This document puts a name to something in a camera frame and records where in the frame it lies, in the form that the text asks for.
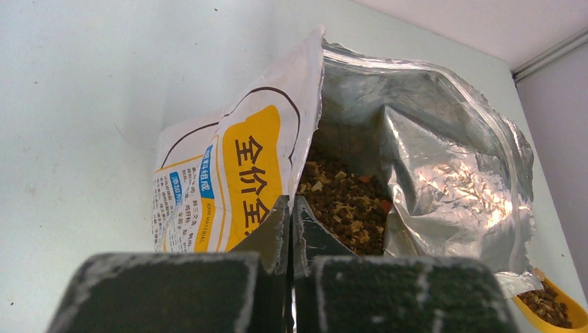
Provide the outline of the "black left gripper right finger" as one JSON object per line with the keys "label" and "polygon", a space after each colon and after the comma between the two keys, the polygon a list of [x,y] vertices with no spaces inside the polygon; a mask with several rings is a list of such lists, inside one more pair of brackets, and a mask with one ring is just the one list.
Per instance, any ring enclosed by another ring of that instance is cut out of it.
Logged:
{"label": "black left gripper right finger", "polygon": [[359,256],[293,206],[298,332],[516,332],[498,282],[464,257]]}

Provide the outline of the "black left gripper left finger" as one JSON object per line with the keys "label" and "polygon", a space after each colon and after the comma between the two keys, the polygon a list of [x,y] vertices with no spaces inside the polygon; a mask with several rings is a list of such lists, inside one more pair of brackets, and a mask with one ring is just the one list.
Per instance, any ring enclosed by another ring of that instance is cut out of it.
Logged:
{"label": "black left gripper left finger", "polygon": [[289,332],[288,197],[226,253],[101,253],[81,264],[50,332]]}

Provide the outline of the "printed cat food bag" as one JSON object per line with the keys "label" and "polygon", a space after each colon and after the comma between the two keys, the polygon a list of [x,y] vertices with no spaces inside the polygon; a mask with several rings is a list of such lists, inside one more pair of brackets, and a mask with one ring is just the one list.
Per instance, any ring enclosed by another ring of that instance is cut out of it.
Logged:
{"label": "printed cat food bag", "polygon": [[293,213],[312,146],[383,185],[382,255],[471,257],[506,298],[541,289],[528,258],[533,152],[518,127],[451,70],[367,57],[321,28],[226,107],[160,133],[155,250],[227,252],[280,196]]}

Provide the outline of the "yellow plastic scoop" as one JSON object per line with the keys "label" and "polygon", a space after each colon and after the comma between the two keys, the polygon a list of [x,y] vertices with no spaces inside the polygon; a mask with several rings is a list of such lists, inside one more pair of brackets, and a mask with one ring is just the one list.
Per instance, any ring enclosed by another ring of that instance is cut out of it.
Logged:
{"label": "yellow plastic scoop", "polygon": [[562,328],[543,321],[525,304],[523,304],[523,302],[520,301],[517,296],[515,296],[512,298],[512,301],[526,318],[526,321],[529,322],[539,332],[587,332],[587,311],[582,308],[573,298],[563,292],[559,286],[550,281],[541,270],[536,268],[535,272],[539,276],[541,283],[545,282],[558,293],[556,299],[560,302],[563,302],[568,307],[568,315],[569,320],[572,323],[572,327]]}

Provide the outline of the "brown kibble in bag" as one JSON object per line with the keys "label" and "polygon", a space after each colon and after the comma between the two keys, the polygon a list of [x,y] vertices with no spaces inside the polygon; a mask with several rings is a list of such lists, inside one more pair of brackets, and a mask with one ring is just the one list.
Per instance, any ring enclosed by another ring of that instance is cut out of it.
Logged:
{"label": "brown kibble in bag", "polygon": [[325,148],[312,146],[297,194],[313,215],[357,255],[382,255],[389,195],[376,176],[352,173],[349,164]]}

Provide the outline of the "kibble in scoop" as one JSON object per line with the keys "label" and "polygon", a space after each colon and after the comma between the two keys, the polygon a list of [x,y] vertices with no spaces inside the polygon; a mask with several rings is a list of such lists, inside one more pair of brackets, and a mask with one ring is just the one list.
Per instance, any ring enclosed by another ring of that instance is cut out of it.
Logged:
{"label": "kibble in scoop", "polygon": [[541,290],[527,291],[517,297],[543,321],[554,326],[571,328],[568,307],[556,299],[558,293],[552,287],[545,282],[542,282],[542,287]]}

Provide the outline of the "aluminium corner frame post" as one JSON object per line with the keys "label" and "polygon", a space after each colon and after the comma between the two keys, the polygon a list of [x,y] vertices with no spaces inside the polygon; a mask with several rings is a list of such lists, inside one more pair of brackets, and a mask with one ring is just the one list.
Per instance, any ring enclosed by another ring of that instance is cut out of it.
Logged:
{"label": "aluminium corner frame post", "polygon": [[587,27],[584,27],[580,31],[568,36],[566,39],[558,42],[556,45],[513,69],[511,74],[515,85],[549,66],[554,65],[559,60],[562,60],[586,45]]}

